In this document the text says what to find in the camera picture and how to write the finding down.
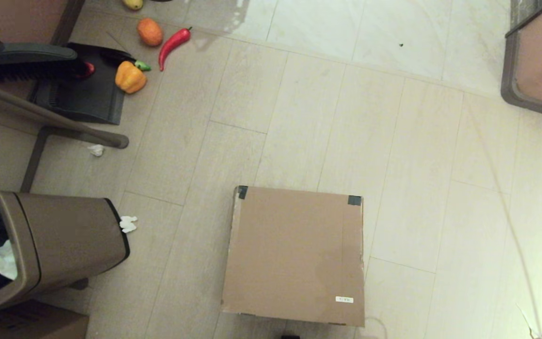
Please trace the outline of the brown cabinet panel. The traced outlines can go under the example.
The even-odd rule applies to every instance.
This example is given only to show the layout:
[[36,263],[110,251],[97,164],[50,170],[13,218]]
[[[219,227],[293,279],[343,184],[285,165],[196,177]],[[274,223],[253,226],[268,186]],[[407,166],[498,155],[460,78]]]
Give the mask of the brown cabinet panel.
[[86,0],[0,0],[0,40],[65,44]]

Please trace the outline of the red toy chili pepper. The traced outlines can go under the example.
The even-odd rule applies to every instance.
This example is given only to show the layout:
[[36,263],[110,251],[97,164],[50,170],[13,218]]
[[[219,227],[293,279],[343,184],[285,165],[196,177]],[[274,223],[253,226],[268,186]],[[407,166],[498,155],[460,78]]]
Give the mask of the red toy chili pepper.
[[171,54],[171,52],[174,51],[176,48],[180,47],[181,45],[187,43],[191,39],[191,29],[191,26],[189,28],[180,29],[179,31],[175,32],[163,44],[163,46],[159,50],[158,56],[158,65],[161,72],[164,71],[166,59]]

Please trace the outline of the orange toy fruit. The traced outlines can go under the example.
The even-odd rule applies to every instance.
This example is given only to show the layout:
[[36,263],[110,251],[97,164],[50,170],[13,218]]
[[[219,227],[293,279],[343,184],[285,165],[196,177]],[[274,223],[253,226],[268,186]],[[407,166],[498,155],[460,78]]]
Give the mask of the orange toy fruit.
[[137,32],[142,43],[146,46],[157,47],[163,43],[163,29],[149,17],[140,19],[137,24]]

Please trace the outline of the yellow toy bell pepper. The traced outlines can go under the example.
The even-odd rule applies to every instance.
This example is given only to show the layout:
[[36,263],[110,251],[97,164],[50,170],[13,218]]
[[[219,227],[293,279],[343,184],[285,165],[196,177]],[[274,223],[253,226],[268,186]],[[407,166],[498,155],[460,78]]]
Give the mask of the yellow toy bell pepper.
[[115,75],[115,84],[125,94],[134,94],[142,90],[147,82],[148,78],[146,75],[131,62],[123,61],[118,66]]

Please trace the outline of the grey metal furniture frame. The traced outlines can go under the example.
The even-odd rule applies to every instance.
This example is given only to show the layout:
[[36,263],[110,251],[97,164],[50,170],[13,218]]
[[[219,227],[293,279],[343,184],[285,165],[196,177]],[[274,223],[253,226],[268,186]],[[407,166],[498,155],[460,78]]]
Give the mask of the grey metal furniture frame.
[[30,192],[41,155],[45,149],[47,139],[51,135],[118,149],[124,149],[129,146],[129,138],[125,135],[90,128],[1,89],[0,105],[3,105],[5,109],[11,109],[13,113],[19,113],[28,120],[33,120],[44,125],[37,134],[24,179],[22,180],[22,193]]

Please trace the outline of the black plastic dustpan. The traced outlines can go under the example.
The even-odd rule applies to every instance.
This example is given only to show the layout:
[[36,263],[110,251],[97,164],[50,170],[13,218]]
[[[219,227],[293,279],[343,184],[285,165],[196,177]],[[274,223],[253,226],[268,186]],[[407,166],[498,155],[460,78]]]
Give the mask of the black plastic dustpan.
[[105,47],[73,42],[67,47],[94,64],[95,73],[88,79],[39,81],[30,101],[74,121],[119,125],[125,93],[115,84],[118,66],[101,58]]

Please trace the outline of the black broom brush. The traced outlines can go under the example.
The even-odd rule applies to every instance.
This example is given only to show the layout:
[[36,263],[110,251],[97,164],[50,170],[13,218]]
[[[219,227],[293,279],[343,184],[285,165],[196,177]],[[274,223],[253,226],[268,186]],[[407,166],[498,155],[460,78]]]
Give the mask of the black broom brush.
[[5,81],[78,79],[84,60],[71,48],[0,41],[0,83]]

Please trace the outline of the dark purple toy eggplant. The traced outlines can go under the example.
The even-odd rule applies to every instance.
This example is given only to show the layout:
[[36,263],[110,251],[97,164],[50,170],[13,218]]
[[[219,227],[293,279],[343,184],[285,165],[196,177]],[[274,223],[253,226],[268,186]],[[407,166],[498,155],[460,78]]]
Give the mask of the dark purple toy eggplant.
[[123,62],[130,62],[135,67],[140,69],[140,71],[148,72],[152,70],[152,67],[150,67],[146,62],[138,60],[134,58],[131,54],[124,51],[104,48],[99,52],[99,54],[104,61],[115,66],[119,66]]

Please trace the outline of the brown plastic trash bin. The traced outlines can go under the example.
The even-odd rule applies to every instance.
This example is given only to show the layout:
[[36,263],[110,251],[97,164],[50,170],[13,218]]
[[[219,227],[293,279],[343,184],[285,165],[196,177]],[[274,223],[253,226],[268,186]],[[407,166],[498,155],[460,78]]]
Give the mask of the brown plastic trash bin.
[[130,246],[119,223],[108,198],[0,191],[0,248],[9,243],[17,268],[0,274],[0,309],[121,264]]

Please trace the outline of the brown cardboard shoe box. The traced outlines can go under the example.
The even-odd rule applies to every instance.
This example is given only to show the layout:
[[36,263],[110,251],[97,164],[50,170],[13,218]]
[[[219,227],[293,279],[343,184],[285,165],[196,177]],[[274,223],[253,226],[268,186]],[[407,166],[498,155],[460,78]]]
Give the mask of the brown cardboard shoe box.
[[362,327],[364,199],[234,190],[223,313]]

